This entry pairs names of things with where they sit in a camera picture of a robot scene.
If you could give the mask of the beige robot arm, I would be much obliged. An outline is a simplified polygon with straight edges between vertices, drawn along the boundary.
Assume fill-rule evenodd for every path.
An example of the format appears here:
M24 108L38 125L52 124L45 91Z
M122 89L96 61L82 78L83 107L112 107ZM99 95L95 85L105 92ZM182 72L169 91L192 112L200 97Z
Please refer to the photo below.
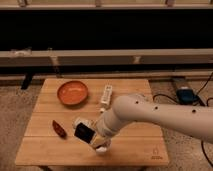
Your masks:
M117 97L96 121L78 118L74 136L103 147L133 122L152 123L213 144L213 108L149 102L142 94Z

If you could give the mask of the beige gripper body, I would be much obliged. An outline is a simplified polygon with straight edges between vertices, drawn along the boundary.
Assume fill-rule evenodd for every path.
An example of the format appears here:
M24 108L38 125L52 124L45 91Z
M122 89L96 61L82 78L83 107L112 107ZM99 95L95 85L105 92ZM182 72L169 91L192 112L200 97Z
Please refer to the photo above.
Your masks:
M92 120L78 117L73 122L73 129L74 136L89 145L96 136L100 136L97 133L95 123Z

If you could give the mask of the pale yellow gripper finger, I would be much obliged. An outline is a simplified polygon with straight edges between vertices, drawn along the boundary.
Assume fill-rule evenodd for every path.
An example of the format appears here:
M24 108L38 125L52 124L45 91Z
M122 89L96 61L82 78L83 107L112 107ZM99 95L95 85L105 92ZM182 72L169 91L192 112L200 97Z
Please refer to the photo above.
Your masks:
M109 138L104 138L100 136L96 136L90 143L90 146L93 149L97 149L100 147L108 147L111 143L111 140Z

